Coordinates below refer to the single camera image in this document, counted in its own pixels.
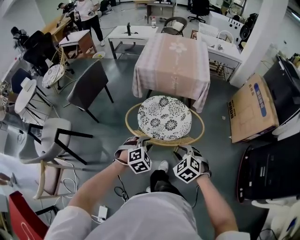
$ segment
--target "flower pattern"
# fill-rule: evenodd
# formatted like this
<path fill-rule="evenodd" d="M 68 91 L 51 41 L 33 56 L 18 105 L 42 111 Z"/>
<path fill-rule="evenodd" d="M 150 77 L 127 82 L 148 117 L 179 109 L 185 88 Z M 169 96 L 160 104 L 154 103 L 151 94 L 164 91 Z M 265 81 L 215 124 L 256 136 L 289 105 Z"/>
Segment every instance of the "flower pattern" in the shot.
<path fill-rule="evenodd" d="M 177 122 L 173 119 L 168 120 L 167 123 L 165 124 L 165 129 L 172 131 L 177 127 Z"/>
<path fill-rule="evenodd" d="M 186 51 L 187 48 L 184 46 L 183 43 L 171 43 L 171 46 L 169 47 L 170 50 L 173 50 L 177 53 L 182 53 L 182 51 Z"/>
<path fill-rule="evenodd" d="M 146 135 L 168 141 L 179 139 L 189 132 L 192 116 L 178 99 L 154 96 L 141 104 L 138 123 Z"/>

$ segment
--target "floor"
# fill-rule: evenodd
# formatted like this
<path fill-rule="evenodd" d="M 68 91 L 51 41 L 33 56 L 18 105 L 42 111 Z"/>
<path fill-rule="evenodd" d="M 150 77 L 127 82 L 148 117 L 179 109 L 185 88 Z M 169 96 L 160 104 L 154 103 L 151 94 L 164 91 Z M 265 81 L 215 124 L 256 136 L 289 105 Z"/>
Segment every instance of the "floor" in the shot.
<path fill-rule="evenodd" d="M 134 8 L 134 4 L 132 3 L 121 4 L 114 7 L 114 11 L 111 14 L 102 16 L 100 24 L 103 27 L 104 36 L 111 31 L 111 29 L 104 28 L 114 27 L 119 24 L 124 25 L 124 23 L 128 22 L 132 25 L 145 25 L 145 8 L 141 7 L 138 10 L 135 10 Z M 179 7 L 176 10 L 176 15 L 187 17 L 189 13 L 183 7 Z M 193 28 L 197 28 L 196 22 L 188 24 L 184 30 L 184 35 L 189 37 Z M 102 50 L 102 47 L 97 44 L 97 49 L 100 51 Z M 108 44 L 106 44 L 104 50 L 106 52 L 105 58 L 112 58 Z M 122 58 L 122 60 L 118 61 L 110 59 L 101 60 L 109 79 L 107 87 L 114 99 L 114 103 L 112 104 L 110 102 L 105 91 L 102 91 L 95 99 L 89 110 L 97 117 L 100 123 L 96 123 L 88 114 L 79 111 L 72 105 L 66 108 L 62 107 L 67 103 L 66 96 L 71 91 L 73 87 L 72 84 L 66 87 L 59 95 L 56 95 L 52 89 L 45 90 L 45 93 L 48 95 L 47 97 L 55 105 L 58 115 L 61 118 L 65 118 L 72 122 L 73 131 L 94 135 L 94 138 L 92 139 L 80 137 L 71 138 L 70 149 L 88 162 L 88 165 L 86 166 L 88 171 L 76 171 L 78 176 L 78 186 L 81 186 L 86 180 L 95 175 L 96 172 L 99 172 L 108 166 L 113 159 L 113 154 L 117 147 L 131 136 L 131 133 L 125 125 L 125 114 L 130 107 L 142 102 L 146 96 L 145 92 L 144 97 L 138 99 L 133 96 L 131 91 L 133 70 L 136 60 L 136 57 L 128 57 L 127 59 Z M 71 65 L 75 70 L 75 74 L 72 78 L 78 78 L 91 64 L 91 61 L 93 60 L 75 60 Z M 240 158 L 243 151 L 248 146 L 248 143 L 231 144 L 231 139 L 229 138 L 231 133 L 226 103 L 236 90 L 235 87 L 227 82 L 211 78 L 211 85 L 206 104 L 203 112 L 200 114 L 205 123 L 205 133 L 203 137 L 193 145 L 208 159 L 212 171 L 211 180 L 233 209 L 240 231 L 253 233 L 255 229 L 259 229 L 256 225 L 259 220 L 265 216 L 266 212 L 260 208 L 253 207 L 249 202 L 244 204 L 238 203 L 235 196 L 235 185 Z M 56 117 L 53 110 L 51 111 L 50 116 Z M 134 113 L 129 116 L 129 123 L 136 124 L 136 115 Z M 192 125 L 190 131 L 192 135 L 201 131 L 201 127 L 199 127 L 197 122 L 194 121 L 193 123 L 195 124 Z M 175 166 L 176 160 L 172 154 L 172 150 L 173 149 L 167 147 L 154 146 L 152 152 L 149 154 L 153 161 L 152 170 L 164 159 L 168 160 L 170 168 Z M 42 207 L 41 202 L 32 200 L 32 196 L 37 188 L 37 184 L 35 183 L 35 181 L 38 181 L 37 168 L 34 165 L 21 165 L 14 157 L 0 157 L 1 170 L 3 169 L 5 173 L 10 174 L 12 169 L 7 165 L 7 163 L 10 162 L 10 164 L 13 165 L 14 171 L 17 172 L 17 179 L 29 183 L 29 185 L 31 183 L 31 186 L 25 186 L 21 191 L 24 193 L 25 199 L 33 210 L 40 210 Z M 84 167 L 71 156 L 65 155 L 65 157 L 70 159 L 70 162 L 76 166 Z M 129 197 L 144 191 L 146 187 L 149 186 L 150 174 L 151 173 L 148 172 L 135 175 L 132 171 L 128 170 L 121 176 Z M 174 176 L 171 170 L 169 171 L 169 174 L 171 182 L 180 190 L 189 203 L 194 204 L 196 184 L 191 183 L 187 185 L 183 183 Z M 74 173 L 72 171 L 65 171 L 63 178 L 71 178 L 74 180 Z M 73 191 L 74 185 L 70 180 L 66 180 L 65 184 Z M 118 180 L 116 180 L 115 186 L 120 186 Z M 9 187 L 5 187 L 4 190 L 6 194 L 13 191 Z M 63 185 L 61 185 L 61 192 L 66 192 Z M 56 199 L 43 201 L 43 207 L 50 206 L 54 204 L 55 201 Z M 67 205 L 68 201 L 69 199 L 64 199 L 64 205 Z M 109 208 L 109 216 L 111 216 L 122 206 L 123 200 L 114 193 L 112 188 L 101 204 L 106 205 Z M 95 208 L 95 215 L 98 213 L 99 205 Z M 57 201 L 57 206 L 61 209 L 63 208 L 61 200 Z M 199 235 L 203 239 L 214 239 L 213 228 L 201 193 L 198 195 L 198 202 L 194 208 L 194 214 Z M 46 222 L 50 220 L 50 215 L 47 214 L 41 218 Z"/>

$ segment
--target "cardboard box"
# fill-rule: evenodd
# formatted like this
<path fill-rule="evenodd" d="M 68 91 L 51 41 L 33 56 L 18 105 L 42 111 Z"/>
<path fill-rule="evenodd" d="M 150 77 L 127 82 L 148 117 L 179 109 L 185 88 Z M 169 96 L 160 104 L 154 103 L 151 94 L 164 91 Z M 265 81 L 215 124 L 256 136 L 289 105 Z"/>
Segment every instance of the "cardboard box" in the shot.
<path fill-rule="evenodd" d="M 246 142 L 279 126 L 264 79 L 254 74 L 228 103 L 232 142 Z"/>

